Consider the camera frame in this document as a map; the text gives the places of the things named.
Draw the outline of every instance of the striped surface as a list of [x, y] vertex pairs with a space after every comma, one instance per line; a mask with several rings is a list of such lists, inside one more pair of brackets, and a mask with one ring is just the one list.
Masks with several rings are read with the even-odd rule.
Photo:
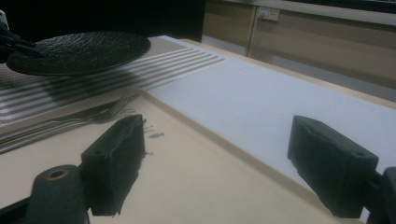
[[159, 37], [150, 41], [141, 59], [93, 76], [33, 77], [0, 64], [0, 125], [126, 86], [155, 88], [225, 61]]

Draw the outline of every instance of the black clamp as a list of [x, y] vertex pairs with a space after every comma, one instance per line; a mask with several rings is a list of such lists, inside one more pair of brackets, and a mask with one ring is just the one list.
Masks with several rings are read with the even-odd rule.
[[9, 55], [15, 51], [37, 58], [43, 58], [49, 54], [46, 47], [12, 34], [7, 25], [0, 21], [0, 63], [5, 63]]
[[117, 121], [82, 154], [80, 166], [61, 165], [35, 178], [30, 198], [0, 210], [5, 224], [87, 224], [94, 216], [115, 216], [138, 177], [143, 158], [144, 120]]
[[375, 171], [378, 157], [326, 124], [295, 116], [288, 158], [300, 177], [336, 217], [396, 224], [396, 167]]

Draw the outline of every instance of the round black mat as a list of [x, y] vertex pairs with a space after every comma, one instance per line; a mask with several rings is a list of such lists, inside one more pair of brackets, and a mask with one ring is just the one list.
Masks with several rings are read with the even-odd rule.
[[92, 32], [61, 35], [37, 42], [49, 55], [35, 58], [18, 52], [7, 66], [35, 76], [87, 76], [132, 62], [149, 51], [143, 36], [121, 32]]

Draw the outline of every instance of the electrical outlet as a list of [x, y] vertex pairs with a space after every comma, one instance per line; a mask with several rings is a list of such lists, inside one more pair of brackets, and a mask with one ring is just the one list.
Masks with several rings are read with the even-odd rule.
[[258, 15], [260, 19], [268, 21], [278, 21], [280, 10], [271, 7], [259, 7]]

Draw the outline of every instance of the dark background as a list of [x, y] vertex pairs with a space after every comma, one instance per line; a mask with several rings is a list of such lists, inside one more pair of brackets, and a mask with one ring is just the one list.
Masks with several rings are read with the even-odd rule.
[[205, 0], [0, 0], [9, 29], [37, 41], [89, 31], [201, 40]]

